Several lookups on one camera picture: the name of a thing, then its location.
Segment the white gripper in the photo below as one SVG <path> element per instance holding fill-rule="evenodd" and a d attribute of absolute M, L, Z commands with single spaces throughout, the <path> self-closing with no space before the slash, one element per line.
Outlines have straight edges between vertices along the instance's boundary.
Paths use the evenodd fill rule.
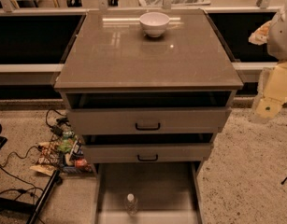
<path fill-rule="evenodd" d="M 271 21 L 265 22 L 249 37 L 249 42 L 261 46 L 267 42 Z M 254 100 L 254 113 L 262 119 L 273 119 L 287 102 L 287 62 L 277 63 L 264 88 L 264 97 Z"/>

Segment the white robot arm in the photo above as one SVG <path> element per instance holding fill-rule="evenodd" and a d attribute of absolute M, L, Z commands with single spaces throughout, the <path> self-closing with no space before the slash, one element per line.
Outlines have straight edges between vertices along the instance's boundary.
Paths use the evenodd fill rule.
<path fill-rule="evenodd" d="M 271 21 L 250 35 L 249 42 L 267 44 L 267 53 L 278 60 L 274 68 L 262 73 L 252 107 L 261 119 L 273 119 L 287 103 L 287 0 Z"/>

